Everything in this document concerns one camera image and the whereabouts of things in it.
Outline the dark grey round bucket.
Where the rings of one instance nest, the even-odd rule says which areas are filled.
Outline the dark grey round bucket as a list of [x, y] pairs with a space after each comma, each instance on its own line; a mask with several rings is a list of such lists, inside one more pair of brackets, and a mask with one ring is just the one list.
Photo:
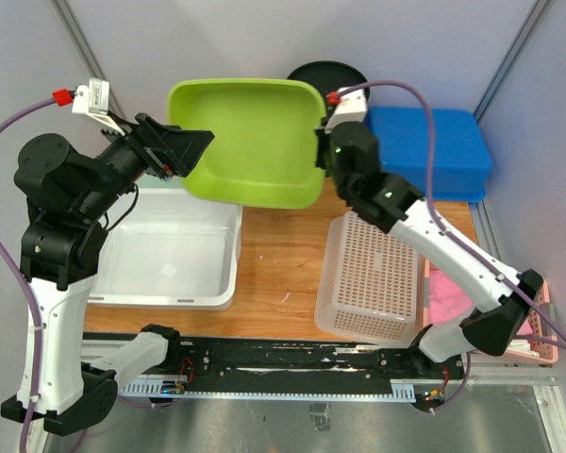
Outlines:
[[294, 69], [288, 80], [308, 83], [315, 88], [324, 101], [331, 92], [366, 83], [367, 78], [358, 69], [334, 60], [318, 60]]

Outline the lime green plastic basin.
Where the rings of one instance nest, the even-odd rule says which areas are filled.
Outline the lime green plastic basin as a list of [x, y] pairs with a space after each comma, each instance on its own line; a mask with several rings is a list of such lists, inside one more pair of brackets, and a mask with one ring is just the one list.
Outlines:
[[214, 139], [182, 184], [210, 201], [303, 210], [320, 197], [325, 173], [315, 164], [316, 128], [325, 116], [319, 92], [301, 81], [211, 78], [179, 82], [168, 121], [208, 130]]

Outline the white perforated plastic basket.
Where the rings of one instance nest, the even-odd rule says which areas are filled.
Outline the white perforated plastic basket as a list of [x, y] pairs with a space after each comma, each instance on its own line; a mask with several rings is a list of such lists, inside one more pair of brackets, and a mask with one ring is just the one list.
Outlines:
[[417, 332], [421, 260], [352, 211], [328, 230], [314, 321], [357, 342], [405, 348]]

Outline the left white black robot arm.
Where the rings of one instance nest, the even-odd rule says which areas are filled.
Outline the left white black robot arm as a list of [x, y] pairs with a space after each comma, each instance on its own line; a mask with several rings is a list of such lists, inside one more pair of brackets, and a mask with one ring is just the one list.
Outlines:
[[29, 224], [17, 269], [32, 304], [24, 378], [2, 404], [3, 417], [39, 419], [47, 432], [67, 436], [102, 422], [117, 393], [144, 371], [170, 374], [181, 366], [178, 331], [157, 325], [114, 353], [82, 361], [84, 317], [108, 238], [101, 219], [138, 189], [141, 176], [187, 176], [213, 138], [140, 113], [124, 133], [110, 132], [94, 158], [56, 133], [23, 146], [14, 182], [25, 194]]

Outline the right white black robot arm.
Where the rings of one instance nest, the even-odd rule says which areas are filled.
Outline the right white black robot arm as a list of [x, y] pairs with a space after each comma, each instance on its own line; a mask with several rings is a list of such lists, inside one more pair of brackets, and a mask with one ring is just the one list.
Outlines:
[[315, 134], [316, 165], [332, 178], [346, 206], [431, 261], [472, 302], [467, 313], [422, 329], [410, 346], [410, 370], [428, 378], [443, 361], [463, 353], [503, 356], [542, 289], [542, 276], [532, 269], [518, 271], [484, 252], [430, 210], [417, 187], [382, 171], [378, 141], [363, 123], [319, 126]]

